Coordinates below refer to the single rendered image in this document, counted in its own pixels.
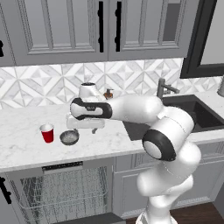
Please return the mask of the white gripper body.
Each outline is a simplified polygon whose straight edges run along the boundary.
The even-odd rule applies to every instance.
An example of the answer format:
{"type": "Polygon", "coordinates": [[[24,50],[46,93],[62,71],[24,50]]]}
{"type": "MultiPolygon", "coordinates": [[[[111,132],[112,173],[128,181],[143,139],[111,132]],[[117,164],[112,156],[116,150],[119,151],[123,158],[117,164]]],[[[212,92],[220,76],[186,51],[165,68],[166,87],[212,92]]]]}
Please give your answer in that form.
{"type": "Polygon", "coordinates": [[[105,126],[103,119],[98,118],[85,118],[77,120],[71,114],[66,115],[66,126],[72,129],[102,129],[105,126]]]}

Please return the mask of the grey metal bowl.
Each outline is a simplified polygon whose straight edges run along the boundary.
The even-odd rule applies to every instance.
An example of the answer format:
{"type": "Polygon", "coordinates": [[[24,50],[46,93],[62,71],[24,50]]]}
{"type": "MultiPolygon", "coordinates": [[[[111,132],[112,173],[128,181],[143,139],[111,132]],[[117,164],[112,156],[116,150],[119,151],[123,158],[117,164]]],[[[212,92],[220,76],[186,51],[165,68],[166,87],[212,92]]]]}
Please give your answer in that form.
{"type": "Polygon", "coordinates": [[[76,144],[79,140],[79,132],[76,129],[64,131],[59,139],[64,145],[76,144]]]}

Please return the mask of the red plastic cup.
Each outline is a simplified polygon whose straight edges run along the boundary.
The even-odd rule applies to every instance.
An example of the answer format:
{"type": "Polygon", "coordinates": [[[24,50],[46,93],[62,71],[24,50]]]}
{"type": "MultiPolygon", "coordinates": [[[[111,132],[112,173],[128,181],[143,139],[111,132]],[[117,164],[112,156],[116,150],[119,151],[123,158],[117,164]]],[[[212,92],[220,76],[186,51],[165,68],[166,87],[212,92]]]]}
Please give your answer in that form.
{"type": "Polygon", "coordinates": [[[41,125],[39,129],[41,131],[42,137],[44,138],[45,142],[48,144],[51,143],[54,139],[53,125],[50,123],[46,123],[46,124],[41,125]]]}

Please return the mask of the grey dishwasher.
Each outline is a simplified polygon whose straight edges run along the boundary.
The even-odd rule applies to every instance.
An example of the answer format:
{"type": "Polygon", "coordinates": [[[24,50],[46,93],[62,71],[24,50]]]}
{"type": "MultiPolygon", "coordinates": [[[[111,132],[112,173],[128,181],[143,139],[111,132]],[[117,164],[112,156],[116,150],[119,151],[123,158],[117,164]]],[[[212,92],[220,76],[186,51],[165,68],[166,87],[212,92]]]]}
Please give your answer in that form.
{"type": "Polygon", "coordinates": [[[66,172],[71,171],[72,169],[90,169],[97,167],[107,167],[107,180],[108,180],[108,211],[107,213],[113,213],[112,209],[112,168],[113,163],[111,159],[98,159],[96,161],[78,161],[67,164],[52,164],[46,165],[37,168],[30,168],[25,170],[17,170],[17,171],[8,171],[6,173],[6,177],[9,180],[10,187],[12,192],[14,193],[16,202],[17,202],[17,210],[21,213],[19,216],[19,220],[21,224],[25,224],[25,218],[22,215],[22,212],[19,208],[18,204],[18,190],[22,189],[22,184],[20,183],[21,178],[29,178],[29,177],[39,177],[44,174],[51,174],[56,172],[66,172]]]}

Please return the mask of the grey base cupboard door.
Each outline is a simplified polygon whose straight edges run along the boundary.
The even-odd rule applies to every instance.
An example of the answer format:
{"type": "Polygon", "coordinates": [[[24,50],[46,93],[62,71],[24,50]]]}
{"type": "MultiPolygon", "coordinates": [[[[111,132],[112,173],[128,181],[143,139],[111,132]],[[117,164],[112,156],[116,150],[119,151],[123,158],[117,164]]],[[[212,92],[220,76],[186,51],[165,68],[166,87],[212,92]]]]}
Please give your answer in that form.
{"type": "Polygon", "coordinates": [[[179,196],[172,209],[213,202],[221,189],[224,161],[201,164],[193,174],[193,187],[179,196]]]}
{"type": "Polygon", "coordinates": [[[149,161],[132,165],[131,157],[116,157],[113,179],[113,213],[124,218],[137,217],[147,199],[137,190],[137,176],[151,166],[149,161]]]}
{"type": "Polygon", "coordinates": [[[5,187],[11,192],[11,203],[8,204],[0,189],[0,224],[21,224],[18,218],[19,212],[17,202],[15,201],[10,183],[3,172],[0,172],[0,177],[5,178],[5,187]]]}

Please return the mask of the dark grey dishwasher door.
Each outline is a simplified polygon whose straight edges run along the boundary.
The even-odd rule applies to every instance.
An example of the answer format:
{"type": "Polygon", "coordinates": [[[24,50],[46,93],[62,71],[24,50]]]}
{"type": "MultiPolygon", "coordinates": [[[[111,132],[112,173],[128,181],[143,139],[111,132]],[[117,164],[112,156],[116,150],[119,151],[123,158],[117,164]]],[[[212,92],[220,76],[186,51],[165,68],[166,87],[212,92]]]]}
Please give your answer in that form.
{"type": "Polygon", "coordinates": [[[114,213],[103,213],[53,224],[126,224],[126,220],[122,219],[114,213]]]}

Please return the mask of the brown soap dispenser bottle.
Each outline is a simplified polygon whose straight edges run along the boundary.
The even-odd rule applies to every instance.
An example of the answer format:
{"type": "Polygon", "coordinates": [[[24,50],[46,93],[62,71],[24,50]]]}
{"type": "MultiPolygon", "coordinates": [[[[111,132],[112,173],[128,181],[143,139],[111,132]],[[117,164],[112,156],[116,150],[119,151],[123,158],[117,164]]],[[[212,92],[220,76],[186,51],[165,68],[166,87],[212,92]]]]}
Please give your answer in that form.
{"type": "Polygon", "coordinates": [[[107,89],[107,91],[104,93],[104,97],[108,100],[113,97],[113,93],[110,88],[107,89]]]}

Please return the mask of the grey metal tap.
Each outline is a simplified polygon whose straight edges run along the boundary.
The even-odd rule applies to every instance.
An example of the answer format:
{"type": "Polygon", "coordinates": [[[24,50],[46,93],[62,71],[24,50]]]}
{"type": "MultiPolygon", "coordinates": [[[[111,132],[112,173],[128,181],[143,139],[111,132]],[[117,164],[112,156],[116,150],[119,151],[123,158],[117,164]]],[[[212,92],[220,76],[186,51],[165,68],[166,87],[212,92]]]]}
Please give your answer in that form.
{"type": "Polygon", "coordinates": [[[170,92],[173,92],[174,94],[178,94],[179,90],[173,87],[172,85],[166,85],[165,79],[160,78],[158,80],[158,86],[157,86],[157,97],[162,99],[163,95],[167,95],[170,92]]]}

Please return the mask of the black sink basin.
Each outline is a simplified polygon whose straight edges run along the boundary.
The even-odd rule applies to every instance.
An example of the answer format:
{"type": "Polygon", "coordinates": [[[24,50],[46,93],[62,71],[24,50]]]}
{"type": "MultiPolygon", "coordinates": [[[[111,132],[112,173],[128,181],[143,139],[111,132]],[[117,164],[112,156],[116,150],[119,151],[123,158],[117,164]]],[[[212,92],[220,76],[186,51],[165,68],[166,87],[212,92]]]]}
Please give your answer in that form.
{"type": "MultiPolygon", "coordinates": [[[[194,94],[164,97],[162,102],[165,106],[186,111],[195,121],[193,133],[224,129],[224,119],[194,94]]],[[[149,128],[146,124],[133,122],[124,122],[123,125],[131,141],[141,140],[149,128]]]]}

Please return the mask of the grey wall cupboard door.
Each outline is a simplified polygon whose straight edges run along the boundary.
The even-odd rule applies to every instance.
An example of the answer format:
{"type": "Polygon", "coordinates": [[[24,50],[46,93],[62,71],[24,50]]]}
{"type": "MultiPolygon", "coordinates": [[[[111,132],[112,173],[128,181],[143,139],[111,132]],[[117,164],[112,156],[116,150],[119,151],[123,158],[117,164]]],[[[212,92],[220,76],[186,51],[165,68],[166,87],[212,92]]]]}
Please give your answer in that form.
{"type": "Polygon", "coordinates": [[[6,26],[3,7],[0,0],[0,40],[3,42],[3,57],[0,57],[0,67],[14,67],[16,65],[11,47],[11,40],[6,26]]]}
{"type": "Polygon", "coordinates": [[[108,0],[2,0],[18,66],[108,59],[108,0]],[[100,52],[99,1],[103,1],[100,52]]]}
{"type": "Polygon", "coordinates": [[[200,0],[109,0],[108,59],[184,58],[200,0]],[[116,3],[122,2],[121,47],[116,52],[116,3]]]}

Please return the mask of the black window frame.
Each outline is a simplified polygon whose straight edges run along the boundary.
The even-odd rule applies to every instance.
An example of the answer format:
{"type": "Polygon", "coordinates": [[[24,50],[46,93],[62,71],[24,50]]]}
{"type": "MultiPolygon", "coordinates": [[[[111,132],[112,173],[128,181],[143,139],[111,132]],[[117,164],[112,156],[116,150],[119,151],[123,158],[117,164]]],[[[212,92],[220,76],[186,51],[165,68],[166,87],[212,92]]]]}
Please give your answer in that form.
{"type": "Polygon", "coordinates": [[[199,0],[189,51],[183,60],[180,73],[181,79],[215,77],[224,74],[224,62],[214,64],[201,62],[217,1],[199,0]]]}

